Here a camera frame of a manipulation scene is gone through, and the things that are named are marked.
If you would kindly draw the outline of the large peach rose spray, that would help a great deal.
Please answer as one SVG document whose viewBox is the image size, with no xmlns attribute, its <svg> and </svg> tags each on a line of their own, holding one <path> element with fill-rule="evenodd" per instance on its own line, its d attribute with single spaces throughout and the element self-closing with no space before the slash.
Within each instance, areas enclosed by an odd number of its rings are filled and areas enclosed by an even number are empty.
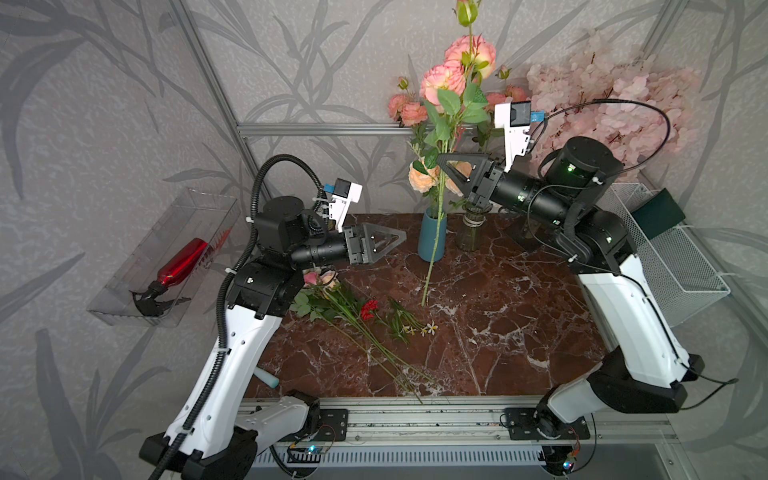
<svg viewBox="0 0 768 480">
<path fill-rule="evenodd" d="M 465 177 L 471 174 L 472 167 L 468 162 L 453 162 L 452 165 Z M 416 160 L 409 167 L 408 180 L 415 191 L 426 194 L 438 184 L 439 175 L 439 167 L 426 169 L 421 160 Z"/>
</svg>

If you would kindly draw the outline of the pink rose spray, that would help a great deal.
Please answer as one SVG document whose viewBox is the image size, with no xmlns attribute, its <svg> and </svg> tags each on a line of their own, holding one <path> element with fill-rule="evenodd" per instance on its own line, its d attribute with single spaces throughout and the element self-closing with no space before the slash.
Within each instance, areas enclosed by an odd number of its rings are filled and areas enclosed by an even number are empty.
<svg viewBox="0 0 768 480">
<path fill-rule="evenodd" d="M 484 110 L 487 100 L 481 86 L 496 70 L 497 50 L 491 41 L 474 30 L 481 5 L 480 1 L 458 1 L 455 4 L 456 20 L 466 29 L 466 34 L 453 41 L 445 50 L 443 61 L 422 76 L 418 99 L 428 113 L 425 145 L 421 156 L 411 151 L 415 155 L 414 161 L 421 160 L 426 169 L 437 167 L 436 157 L 439 153 L 455 151 L 465 126 L 478 125 L 488 120 Z M 438 219 L 441 219 L 443 213 L 447 215 L 447 189 L 448 186 L 441 189 L 437 184 L 428 193 L 421 193 L 429 198 L 429 207 L 437 208 Z M 426 305 L 429 298 L 436 262 L 428 263 L 422 289 L 422 305 Z"/>
<path fill-rule="evenodd" d="M 472 141 L 477 144 L 482 153 L 489 153 L 491 141 L 503 135 L 500 129 L 494 127 L 495 107 L 499 104 L 530 100 L 525 89 L 511 85 L 506 81 L 509 77 L 509 70 L 506 67 L 501 69 L 499 76 L 505 81 L 504 88 L 498 92 L 485 92 L 487 105 L 484 107 L 484 110 L 488 114 L 488 120 L 477 125 L 476 133 L 472 137 Z"/>
</svg>

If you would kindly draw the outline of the pink rose spray stem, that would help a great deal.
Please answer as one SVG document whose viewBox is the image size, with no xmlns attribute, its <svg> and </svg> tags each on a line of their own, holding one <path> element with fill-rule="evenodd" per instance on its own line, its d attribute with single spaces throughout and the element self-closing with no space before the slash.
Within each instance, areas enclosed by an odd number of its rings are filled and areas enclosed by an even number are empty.
<svg viewBox="0 0 768 480">
<path fill-rule="evenodd" d="M 411 149 L 421 156 L 426 138 L 427 109 L 410 89 L 410 82 L 406 77 L 400 76 L 397 79 L 397 88 L 398 92 L 388 101 L 388 115 L 401 128 L 409 128 L 412 131 L 413 138 L 409 144 Z"/>
</svg>

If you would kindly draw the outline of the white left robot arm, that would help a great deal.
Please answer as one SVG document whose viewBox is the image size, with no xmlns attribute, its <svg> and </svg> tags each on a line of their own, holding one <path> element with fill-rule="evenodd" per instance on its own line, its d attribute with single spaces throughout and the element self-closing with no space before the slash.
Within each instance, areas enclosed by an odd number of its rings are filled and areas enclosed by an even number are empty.
<svg viewBox="0 0 768 480">
<path fill-rule="evenodd" d="M 329 231 L 324 218 L 293 196 L 254 208 L 247 221 L 249 243 L 216 299 L 217 343 L 176 419 L 140 450 L 154 467 L 153 479 L 167 470 L 184 479 L 242 479 L 278 441 L 314 435 L 319 401 L 297 391 L 257 411 L 253 427 L 237 426 L 259 359 L 304 287 L 305 269 L 343 260 L 373 264 L 407 238 L 402 230 L 370 223 Z"/>
</svg>

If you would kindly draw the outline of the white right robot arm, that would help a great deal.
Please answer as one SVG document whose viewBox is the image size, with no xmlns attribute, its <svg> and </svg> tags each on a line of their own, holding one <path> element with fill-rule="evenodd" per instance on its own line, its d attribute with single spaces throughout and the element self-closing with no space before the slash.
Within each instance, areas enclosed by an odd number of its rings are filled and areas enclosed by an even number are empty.
<svg viewBox="0 0 768 480">
<path fill-rule="evenodd" d="M 550 390 L 536 428 L 547 438 L 597 411 L 677 413 L 685 383 L 704 363 L 676 339 L 645 277 L 624 220 L 598 207 L 624 166 L 601 142 L 574 137 L 547 157 L 543 178 L 504 171 L 482 154 L 444 153 L 437 163 L 477 207 L 495 204 L 550 230 L 549 247 L 569 264 L 603 315 L 617 346 L 592 370 Z"/>
</svg>

